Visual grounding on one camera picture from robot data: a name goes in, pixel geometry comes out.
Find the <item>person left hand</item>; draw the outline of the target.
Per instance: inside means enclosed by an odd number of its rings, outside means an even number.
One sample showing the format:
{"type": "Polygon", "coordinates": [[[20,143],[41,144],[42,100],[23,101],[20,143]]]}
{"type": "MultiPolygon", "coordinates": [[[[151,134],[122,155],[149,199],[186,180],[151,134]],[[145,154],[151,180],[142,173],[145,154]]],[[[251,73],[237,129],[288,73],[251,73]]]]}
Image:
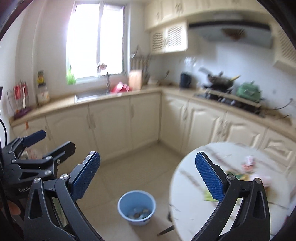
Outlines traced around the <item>person left hand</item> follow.
{"type": "Polygon", "coordinates": [[[8,206],[11,215],[20,215],[21,210],[15,203],[8,201],[8,206]]]}

